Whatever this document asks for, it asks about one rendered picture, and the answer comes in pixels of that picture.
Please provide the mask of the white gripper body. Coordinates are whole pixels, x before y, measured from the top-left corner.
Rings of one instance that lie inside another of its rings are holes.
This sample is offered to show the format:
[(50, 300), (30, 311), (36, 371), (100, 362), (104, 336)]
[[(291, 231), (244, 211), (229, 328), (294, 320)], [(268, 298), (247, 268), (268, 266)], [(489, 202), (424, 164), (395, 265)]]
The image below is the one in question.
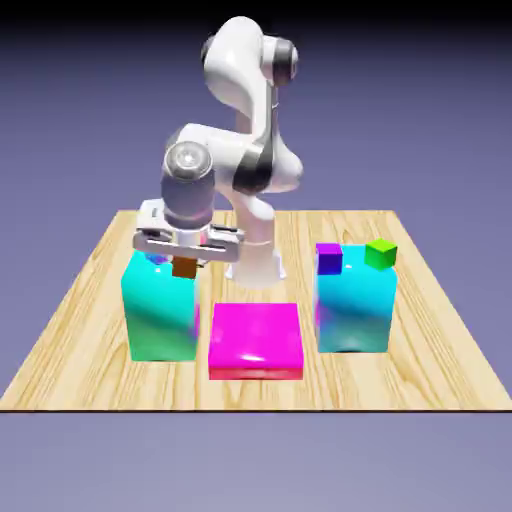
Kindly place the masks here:
[(232, 263), (239, 259), (241, 239), (237, 231), (213, 226), (199, 231), (138, 229), (133, 247), (149, 254)]

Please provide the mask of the small orange cube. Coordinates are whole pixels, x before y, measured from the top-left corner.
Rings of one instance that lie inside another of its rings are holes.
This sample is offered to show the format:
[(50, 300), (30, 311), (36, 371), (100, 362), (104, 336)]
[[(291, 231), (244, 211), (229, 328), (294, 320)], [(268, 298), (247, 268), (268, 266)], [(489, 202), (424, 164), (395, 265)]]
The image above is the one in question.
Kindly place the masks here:
[(196, 259), (174, 256), (172, 259), (172, 275), (178, 278), (194, 280), (197, 275)]

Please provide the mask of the small purple cube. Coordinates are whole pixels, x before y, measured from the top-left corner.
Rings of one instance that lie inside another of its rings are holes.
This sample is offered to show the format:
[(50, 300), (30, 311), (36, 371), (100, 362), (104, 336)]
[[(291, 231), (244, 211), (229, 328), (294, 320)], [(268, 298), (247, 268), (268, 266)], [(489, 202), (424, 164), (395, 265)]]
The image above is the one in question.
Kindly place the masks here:
[(318, 275), (339, 275), (343, 267), (343, 250), (338, 243), (316, 244)]

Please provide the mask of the small green cube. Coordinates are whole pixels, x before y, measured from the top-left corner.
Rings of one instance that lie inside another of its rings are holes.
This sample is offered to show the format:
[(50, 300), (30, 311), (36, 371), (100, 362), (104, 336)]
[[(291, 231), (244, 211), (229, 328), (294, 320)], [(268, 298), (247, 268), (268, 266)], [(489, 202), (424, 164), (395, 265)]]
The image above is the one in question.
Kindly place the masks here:
[(375, 239), (365, 245), (364, 263), (382, 271), (392, 268), (397, 257), (397, 245), (383, 238)]

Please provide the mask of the large cyan box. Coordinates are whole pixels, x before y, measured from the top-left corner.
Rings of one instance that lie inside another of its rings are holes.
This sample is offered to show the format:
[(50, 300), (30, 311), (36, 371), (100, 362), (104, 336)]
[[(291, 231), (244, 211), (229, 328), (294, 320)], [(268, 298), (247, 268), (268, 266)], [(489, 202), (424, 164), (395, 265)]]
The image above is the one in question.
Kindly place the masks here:
[(131, 358), (137, 362), (196, 359), (199, 281), (172, 275), (172, 263), (151, 264), (135, 250), (121, 278)]
[(339, 275), (318, 275), (315, 254), (313, 306), (321, 353), (388, 350), (397, 290), (395, 265), (382, 271), (366, 265), (366, 244), (340, 244)]

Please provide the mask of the large magenta box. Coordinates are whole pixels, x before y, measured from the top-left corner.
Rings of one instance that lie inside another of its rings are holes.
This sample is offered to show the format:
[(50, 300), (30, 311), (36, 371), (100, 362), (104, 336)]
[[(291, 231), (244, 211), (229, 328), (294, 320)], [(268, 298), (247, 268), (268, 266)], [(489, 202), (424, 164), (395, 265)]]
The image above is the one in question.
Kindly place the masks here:
[(217, 303), (210, 333), (212, 380), (300, 380), (304, 354), (295, 303)]

